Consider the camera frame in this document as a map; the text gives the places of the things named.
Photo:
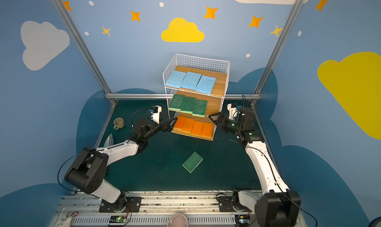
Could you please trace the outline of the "orange sponge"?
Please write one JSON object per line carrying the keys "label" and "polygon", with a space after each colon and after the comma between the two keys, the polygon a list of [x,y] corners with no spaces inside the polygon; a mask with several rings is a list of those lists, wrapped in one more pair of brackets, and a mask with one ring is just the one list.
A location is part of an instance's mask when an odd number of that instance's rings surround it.
{"label": "orange sponge", "polygon": [[186,117],[178,116],[173,131],[182,131],[186,122]]}
{"label": "orange sponge", "polygon": [[191,135],[195,137],[201,137],[204,122],[195,121],[192,127]]}
{"label": "orange sponge", "polygon": [[192,132],[194,122],[194,119],[186,118],[182,128],[182,132],[190,134]]}
{"label": "orange sponge", "polygon": [[214,134],[214,124],[204,123],[201,132],[201,137],[205,139],[212,139]]}

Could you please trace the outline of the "white wire wooden shelf rack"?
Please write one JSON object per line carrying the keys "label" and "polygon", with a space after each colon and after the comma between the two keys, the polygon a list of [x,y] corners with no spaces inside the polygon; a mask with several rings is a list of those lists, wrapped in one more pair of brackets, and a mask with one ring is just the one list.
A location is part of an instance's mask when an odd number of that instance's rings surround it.
{"label": "white wire wooden shelf rack", "polygon": [[210,115],[221,112],[230,62],[175,54],[163,72],[169,116],[178,118],[173,133],[212,141]]}

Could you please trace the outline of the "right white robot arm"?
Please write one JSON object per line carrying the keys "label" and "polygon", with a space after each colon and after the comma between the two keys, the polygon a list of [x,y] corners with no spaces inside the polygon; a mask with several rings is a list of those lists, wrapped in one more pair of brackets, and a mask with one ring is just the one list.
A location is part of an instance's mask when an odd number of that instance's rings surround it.
{"label": "right white robot arm", "polygon": [[255,129],[252,108],[230,108],[229,114],[219,112],[209,119],[225,133],[232,133],[244,148],[257,172],[262,194],[251,190],[236,190],[232,207],[237,212],[250,210],[261,227],[293,227],[297,223],[301,198],[290,191],[269,155],[265,139]]}

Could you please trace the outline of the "blue sponge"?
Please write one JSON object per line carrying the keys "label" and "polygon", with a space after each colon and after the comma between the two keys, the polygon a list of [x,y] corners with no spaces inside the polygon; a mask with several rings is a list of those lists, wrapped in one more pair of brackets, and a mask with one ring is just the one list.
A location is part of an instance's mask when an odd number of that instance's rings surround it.
{"label": "blue sponge", "polygon": [[215,77],[202,75],[195,88],[195,91],[210,95],[215,82],[216,82]]}
{"label": "blue sponge", "polygon": [[201,79],[201,76],[202,75],[200,73],[188,71],[180,87],[184,89],[195,90]]}
{"label": "blue sponge", "polygon": [[181,84],[186,74],[187,74],[186,72],[181,72],[176,70],[172,71],[167,81],[165,82],[165,85],[167,87],[181,88]]}

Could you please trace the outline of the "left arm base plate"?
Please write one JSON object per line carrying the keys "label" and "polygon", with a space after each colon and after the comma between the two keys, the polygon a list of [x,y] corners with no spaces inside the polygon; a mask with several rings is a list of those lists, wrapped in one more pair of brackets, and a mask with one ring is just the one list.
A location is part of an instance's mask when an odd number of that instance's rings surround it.
{"label": "left arm base plate", "polygon": [[115,203],[109,203],[102,200],[99,208],[99,213],[138,213],[140,210],[142,198],[139,196],[125,196],[123,199],[118,199]]}

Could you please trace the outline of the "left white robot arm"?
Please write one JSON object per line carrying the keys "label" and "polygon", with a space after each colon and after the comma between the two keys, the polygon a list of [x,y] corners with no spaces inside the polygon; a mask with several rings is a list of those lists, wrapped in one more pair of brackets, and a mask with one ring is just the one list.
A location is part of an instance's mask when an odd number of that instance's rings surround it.
{"label": "left white robot arm", "polygon": [[127,141],[100,149],[83,148],[66,172],[64,180],[86,194],[110,204],[118,204],[118,209],[121,209],[126,203],[125,194],[105,180],[108,166],[140,154],[147,147],[149,138],[160,131],[171,132],[177,120],[172,118],[150,124],[147,119],[138,119]]}

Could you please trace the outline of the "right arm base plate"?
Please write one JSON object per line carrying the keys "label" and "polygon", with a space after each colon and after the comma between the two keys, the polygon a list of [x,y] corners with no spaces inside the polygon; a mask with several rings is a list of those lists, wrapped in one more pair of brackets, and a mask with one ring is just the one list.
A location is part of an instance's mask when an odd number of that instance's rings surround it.
{"label": "right arm base plate", "polygon": [[233,197],[217,194],[216,200],[218,202],[218,207],[220,212],[240,212],[240,210],[237,210],[233,205]]}

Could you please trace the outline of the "green sponge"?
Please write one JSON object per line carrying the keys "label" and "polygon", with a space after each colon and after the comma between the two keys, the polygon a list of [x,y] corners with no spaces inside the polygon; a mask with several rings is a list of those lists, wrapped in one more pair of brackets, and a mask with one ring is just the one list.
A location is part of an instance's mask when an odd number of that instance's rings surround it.
{"label": "green sponge", "polygon": [[180,106],[180,111],[182,113],[192,114],[194,106],[195,106],[195,103],[196,103],[196,98],[194,98],[194,97],[186,97],[185,96],[183,98],[182,104]]}
{"label": "green sponge", "polygon": [[196,99],[196,103],[193,109],[193,116],[205,117],[208,101]]}
{"label": "green sponge", "polygon": [[187,160],[182,164],[182,166],[189,172],[192,173],[199,164],[203,161],[203,157],[197,152],[193,152]]}

